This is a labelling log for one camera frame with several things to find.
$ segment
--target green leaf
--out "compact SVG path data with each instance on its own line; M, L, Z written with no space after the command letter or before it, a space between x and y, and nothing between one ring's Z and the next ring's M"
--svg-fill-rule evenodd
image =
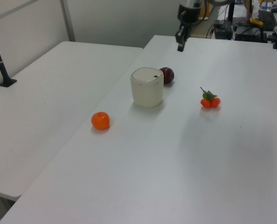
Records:
M207 92L203 93L203 98L208 99L208 93Z

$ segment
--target white wall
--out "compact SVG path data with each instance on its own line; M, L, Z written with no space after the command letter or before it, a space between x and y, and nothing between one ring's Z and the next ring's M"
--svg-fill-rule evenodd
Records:
M65 0L77 42L145 47L174 36L179 0Z
M67 40L60 0L38 0L0 19L0 54L10 77Z

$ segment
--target black cable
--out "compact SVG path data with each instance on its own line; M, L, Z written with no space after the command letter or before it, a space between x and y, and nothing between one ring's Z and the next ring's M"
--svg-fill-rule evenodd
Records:
M226 10L226 12L227 12L228 6L229 6L229 5L227 5L227 7L224 8L224 10L217 16L217 18L218 18L221 14L223 14L223 12L224 12L225 10Z
M187 23L187 22L185 22L185 21L183 20L183 18L182 18L183 15L186 13L186 11L184 11L183 13L181 13L181 15L180 15L180 21L181 21L181 23L182 23L184 26L186 26L186 27L193 27L193 26L199 25L201 22L204 21L204 19L206 18L206 14L207 14L207 0L204 0L204 2L205 2L205 14L204 14L203 18L201 19L201 21L199 21L199 22L196 22L196 23Z
M192 26L199 25L199 24L200 24L201 22L203 22L203 21L204 21L204 19L205 19L206 14L207 14L207 0L204 0L204 2L205 2L205 13L204 13L204 16L203 16L203 18L202 18L202 20L201 20L200 22L195 23L195 24L193 24Z
M209 30L208 30L207 35L206 35L206 39L207 39L208 33L209 33L209 31L210 31L210 29L211 29L211 27L212 27L213 25L214 25L214 24L212 24L212 25L209 27Z
M257 29L257 30L254 32L254 34L253 34L253 35L255 35L255 33L256 33L256 32L258 32L258 31L261 31L261 30L260 30L260 29Z
M240 35L244 34L246 31L249 31L250 29L252 29L253 27L249 27L246 30L244 30L242 33L240 33Z
M228 8L228 6L229 6L229 4L227 5L227 7L226 7L226 11L224 12L224 18L223 18L223 21L225 21L225 20L226 20L226 14L227 14L227 8Z

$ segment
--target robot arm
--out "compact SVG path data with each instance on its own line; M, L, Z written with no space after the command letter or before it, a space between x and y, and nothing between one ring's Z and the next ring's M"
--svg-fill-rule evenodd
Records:
M227 5L234 0L208 0L214 6ZM180 20L180 28L176 33L176 41L178 45L178 51L183 51L185 42L190 36L192 26L197 25L201 8L205 3L207 9L206 0L181 0L178 10L178 19Z

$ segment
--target yellow object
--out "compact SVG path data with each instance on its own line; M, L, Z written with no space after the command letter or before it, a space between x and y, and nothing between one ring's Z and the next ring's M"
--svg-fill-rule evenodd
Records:
M264 23L260 20L255 19L254 17L251 17L250 22L259 26L264 25Z
M261 4L262 2L267 2L267 0L259 0L259 4Z

